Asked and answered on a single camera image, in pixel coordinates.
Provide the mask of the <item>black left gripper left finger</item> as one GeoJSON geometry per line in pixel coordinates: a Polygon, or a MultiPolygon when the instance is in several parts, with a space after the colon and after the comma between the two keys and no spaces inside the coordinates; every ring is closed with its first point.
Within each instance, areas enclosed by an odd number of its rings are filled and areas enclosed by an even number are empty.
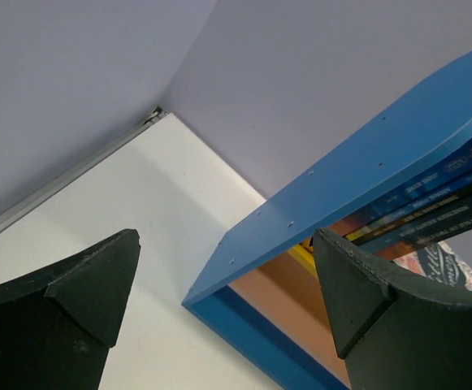
{"type": "Polygon", "coordinates": [[[139,262],[124,229],[0,284],[0,389],[97,389],[139,262]]]}

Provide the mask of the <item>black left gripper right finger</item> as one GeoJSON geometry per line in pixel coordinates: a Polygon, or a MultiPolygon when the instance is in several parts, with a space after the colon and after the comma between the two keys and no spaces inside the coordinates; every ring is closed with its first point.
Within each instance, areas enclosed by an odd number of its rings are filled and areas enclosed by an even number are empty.
{"type": "Polygon", "coordinates": [[[406,270],[326,229],[314,260],[353,389],[472,389],[472,292],[406,270]]]}

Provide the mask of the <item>Tale of Two Cities book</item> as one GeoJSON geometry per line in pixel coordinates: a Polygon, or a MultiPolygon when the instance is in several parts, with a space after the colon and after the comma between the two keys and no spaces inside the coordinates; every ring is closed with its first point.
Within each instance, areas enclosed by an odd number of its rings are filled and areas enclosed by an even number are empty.
{"type": "Polygon", "coordinates": [[[472,230],[472,210],[426,227],[423,231],[416,232],[386,249],[368,249],[367,252],[387,260],[394,260],[470,230],[472,230]]]}

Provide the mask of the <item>Nineteen Eighty-Four dark book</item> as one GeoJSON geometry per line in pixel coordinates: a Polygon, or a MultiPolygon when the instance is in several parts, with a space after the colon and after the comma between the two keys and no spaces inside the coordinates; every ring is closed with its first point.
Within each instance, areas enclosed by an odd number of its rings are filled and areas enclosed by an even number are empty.
{"type": "Polygon", "coordinates": [[[452,201],[445,206],[441,206],[438,209],[415,219],[414,221],[400,226],[386,234],[375,238],[374,240],[368,241],[364,244],[357,244],[361,249],[366,252],[368,249],[386,249],[390,245],[393,245],[410,235],[423,231],[425,228],[430,228],[432,225],[444,221],[449,217],[453,217],[462,214],[464,211],[472,210],[472,193],[452,201]]]}

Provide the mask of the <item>Jane Eyre blue book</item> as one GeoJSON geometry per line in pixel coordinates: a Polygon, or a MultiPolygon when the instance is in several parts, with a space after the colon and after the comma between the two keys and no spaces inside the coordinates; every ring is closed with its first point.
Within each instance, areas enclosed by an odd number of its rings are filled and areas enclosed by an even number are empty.
{"type": "Polygon", "coordinates": [[[403,219],[469,182],[472,172],[472,138],[460,149],[414,178],[333,223],[331,230],[351,241],[403,219]]]}

